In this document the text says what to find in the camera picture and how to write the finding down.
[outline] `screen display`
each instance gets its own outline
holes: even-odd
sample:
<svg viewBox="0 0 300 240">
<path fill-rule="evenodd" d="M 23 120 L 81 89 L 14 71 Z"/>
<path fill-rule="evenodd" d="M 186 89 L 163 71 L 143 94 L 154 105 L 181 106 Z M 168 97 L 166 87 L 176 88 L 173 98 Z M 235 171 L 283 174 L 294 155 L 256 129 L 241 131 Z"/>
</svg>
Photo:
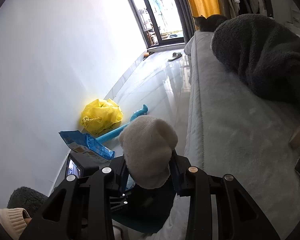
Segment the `screen display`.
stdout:
<svg viewBox="0 0 300 240">
<path fill-rule="evenodd" d="M 81 175 L 80 168 L 77 167 L 77 165 L 71 159 L 69 161 L 67 176 L 70 174 L 76 175 L 78 178 L 80 178 Z"/>
</svg>

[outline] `cat head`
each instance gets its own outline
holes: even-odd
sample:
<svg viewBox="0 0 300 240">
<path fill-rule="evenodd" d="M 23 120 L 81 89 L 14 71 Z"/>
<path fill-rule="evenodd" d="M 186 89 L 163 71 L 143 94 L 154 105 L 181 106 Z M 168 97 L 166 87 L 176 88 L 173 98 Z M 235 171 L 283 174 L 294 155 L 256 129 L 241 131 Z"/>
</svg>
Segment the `cat head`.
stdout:
<svg viewBox="0 0 300 240">
<path fill-rule="evenodd" d="M 199 28 L 202 28 L 205 23 L 206 23 L 206 18 L 204 16 L 199 16 L 199 17 L 194 17 L 193 16 L 193 19 L 194 19 L 194 25 L 199 27 Z"/>
</svg>

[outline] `black door frame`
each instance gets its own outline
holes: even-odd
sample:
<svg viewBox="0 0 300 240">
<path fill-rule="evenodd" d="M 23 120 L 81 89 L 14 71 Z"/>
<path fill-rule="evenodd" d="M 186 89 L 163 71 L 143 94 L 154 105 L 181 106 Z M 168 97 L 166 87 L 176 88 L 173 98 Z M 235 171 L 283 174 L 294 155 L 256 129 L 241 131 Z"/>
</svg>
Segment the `black door frame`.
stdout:
<svg viewBox="0 0 300 240">
<path fill-rule="evenodd" d="M 154 13 L 152 11 L 150 2 L 149 2 L 149 0 L 144 0 L 146 8 L 147 8 L 147 11 L 149 13 L 149 16 L 150 16 L 150 19 L 151 19 L 151 22 L 152 22 L 152 25 L 153 25 L 153 29 L 154 29 L 155 34 L 156 34 L 157 39 L 158 39 L 158 44 L 151 45 L 150 42 L 149 42 L 148 36 L 146 35 L 146 32 L 143 29 L 143 25 L 142 25 L 142 22 L 141 22 L 141 20 L 139 18 L 138 10 L 137 10 L 137 7 L 136 7 L 134 1 L 133 0 L 129 0 L 129 2 L 130 2 L 130 5 L 132 5 L 132 9 L 134 11 L 134 14 L 135 14 L 136 18 L 138 19 L 138 23 L 140 25 L 140 28 L 142 30 L 142 34 L 143 34 L 143 36 L 144 36 L 144 38 L 146 40 L 148 48 L 153 48 L 153 47 L 156 47 L 156 46 L 171 45 L 171 44 L 185 42 L 185 40 L 184 40 L 183 37 L 166 39 L 166 40 L 163 40 L 161 38 L 159 27 L 158 27 L 157 21 L 155 20 Z"/>
</svg>

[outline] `bed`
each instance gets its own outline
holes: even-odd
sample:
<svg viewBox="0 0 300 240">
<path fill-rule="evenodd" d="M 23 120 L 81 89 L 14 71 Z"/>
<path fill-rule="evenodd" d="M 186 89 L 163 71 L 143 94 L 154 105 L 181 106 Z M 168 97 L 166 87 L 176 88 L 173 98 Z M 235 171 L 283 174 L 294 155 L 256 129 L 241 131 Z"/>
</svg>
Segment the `bed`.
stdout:
<svg viewBox="0 0 300 240">
<path fill-rule="evenodd" d="M 207 174 L 233 174 L 284 239 L 300 220 L 294 170 L 300 150 L 288 146 L 300 115 L 291 105 L 258 98 L 227 72 L 212 54 L 212 36 L 197 31 L 185 47 L 192 73 L 184 155 Z M 176 196 L 163 228 L 147 239 L 184 239 L 188 209 L 189 197 Z"/>
</svg>

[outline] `slipper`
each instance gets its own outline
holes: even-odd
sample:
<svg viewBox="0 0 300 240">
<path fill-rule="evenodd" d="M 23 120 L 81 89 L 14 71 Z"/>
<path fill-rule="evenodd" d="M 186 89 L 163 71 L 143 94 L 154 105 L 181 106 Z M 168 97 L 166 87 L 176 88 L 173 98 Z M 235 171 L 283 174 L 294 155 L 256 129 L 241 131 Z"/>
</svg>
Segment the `slipper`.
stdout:
<svg viewBox="0 0 300 240">
<path fill-rule="evenodd" d="M 172 61 L 172 60 L 175 60 L 175 59 L 180 58 L 180 57 L 182 57 L 182 53 L 181 52 L 174 52 L 172 54 L 172 57 L 169 58 L 168 61 Z"/>
</svg>

